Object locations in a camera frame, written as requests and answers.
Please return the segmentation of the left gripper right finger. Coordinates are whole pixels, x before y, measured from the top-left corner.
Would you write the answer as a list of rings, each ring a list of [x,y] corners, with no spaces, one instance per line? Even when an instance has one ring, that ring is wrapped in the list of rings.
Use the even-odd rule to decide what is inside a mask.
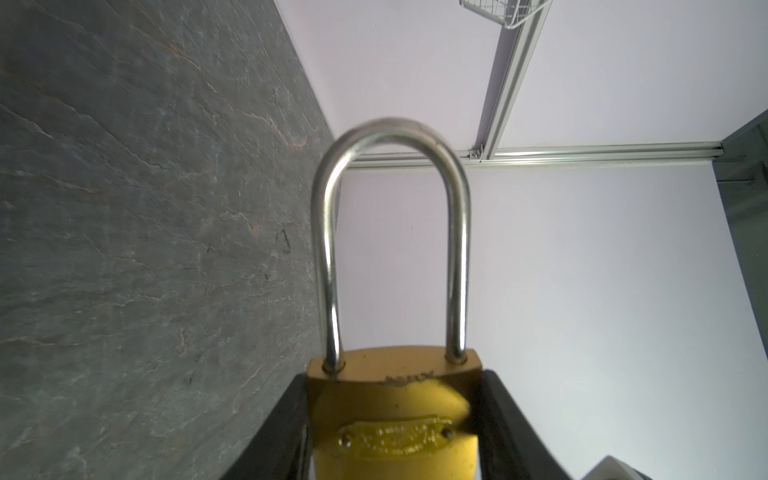
[[[500,377],[485,370],[478,394],[476,427],[484,479],[567,479]]]

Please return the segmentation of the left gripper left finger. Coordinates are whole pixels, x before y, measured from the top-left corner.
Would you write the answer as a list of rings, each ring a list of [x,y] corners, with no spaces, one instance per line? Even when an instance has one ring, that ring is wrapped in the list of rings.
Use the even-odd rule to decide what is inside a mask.
[[[312,456],[307,379],[296,375],[221,480],[303,479]]]

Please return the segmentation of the brass padlock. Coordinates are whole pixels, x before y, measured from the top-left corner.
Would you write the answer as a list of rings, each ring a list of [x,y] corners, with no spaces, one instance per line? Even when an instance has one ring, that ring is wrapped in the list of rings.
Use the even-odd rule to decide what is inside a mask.
[[[344,170],[366,149],[394,143],[421,152],[447,195],[446,340],[443,346],[345,351],[335,262],[335,213]],[[479,437],[471,401],[482,377],[466,345],[471,203],[447,142],[404,118],[364,123],[336,140],[315,175],[311,229],[323,353],[307,370],[315,475],[320,479],[472,479]]]

